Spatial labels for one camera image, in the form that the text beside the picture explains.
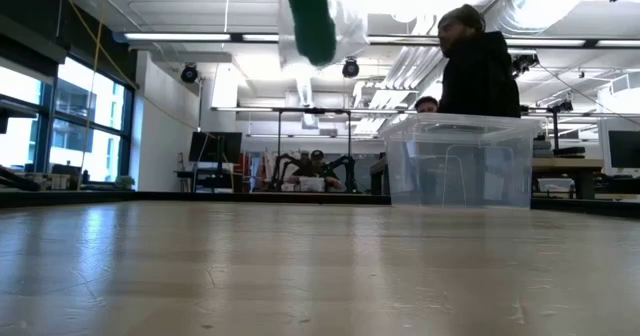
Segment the seated man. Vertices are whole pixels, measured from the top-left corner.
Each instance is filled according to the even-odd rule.
[[[333,170],[324,170],[324,153],[315,150],[311,153],[311,162],[306,167],[300,167],[287,179],[288,183],[299,184],[300,177],[323,177],[325,185],[334,190],[343,190],[344,186]]]
[[[416,101],[414,107],[418,113],[438,112],[438,100],[431,96],[426,96]]]

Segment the robotic arm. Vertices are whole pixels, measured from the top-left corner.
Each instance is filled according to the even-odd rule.
[[[346,180],[344,182],[344,185],[346,187],[346,192],[356,193],[358,192],[358,186],[356,185],[356,178],[355,178],[355,164],[356,164],[356,161],[353,159],[353,157],[341,156],[335,161],[331,161],[328,164],[324,165],[323,171],[325,174],[327,174],[329,171],[333,171],[336,168],[344,165],[344,168],[346,171],[345,172]]]
[[[288,162],[286,162],[284,164],[284,166],[282,167],[282,172],[280,172],[280,163],[282,162],[282,160],[288,160]],[[284,182],[284,175],[285,172],[287,171],[287,167],[289,167],[289,165],[295,165],[298,167],[303,167],[304,164],[302,161],[298,160],[297,158],[289,155],[289,154],[282,154],[278,157],[276,157],[276,165],[273,168],[273,175],[271,176],[271,182],[269,184],[269,189],[270,190],[275,190],[275,191],[282,191],[282,184]]]

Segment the green object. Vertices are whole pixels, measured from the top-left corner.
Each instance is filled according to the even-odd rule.
[[[136,184],[136,181],[131,176],[116,177],[116,187],[119,189],[130,190],[131,186],[135,184]]]
[[[314,66],[330,64],[336,54],[336,26],[328,0],[289,0],[296,47]]]

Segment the white wall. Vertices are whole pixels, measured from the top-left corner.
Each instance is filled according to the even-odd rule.
[[[177,191],[174,171],[181,152],[188,167],[198,96],[159,68],[148,51],[138,53],[136,82],[140,90],[134,100],[131,176],[138,191]]]

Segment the wooden table surface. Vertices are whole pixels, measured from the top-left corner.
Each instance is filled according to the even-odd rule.
[[[0,335],[636,335],[640,223],[135,202],[0,212]]]
[[[571,158],[534,158],[533,169],[552,168],[587,168],[594,171],[604,167],[603,160],[594,159],[571,159]]]

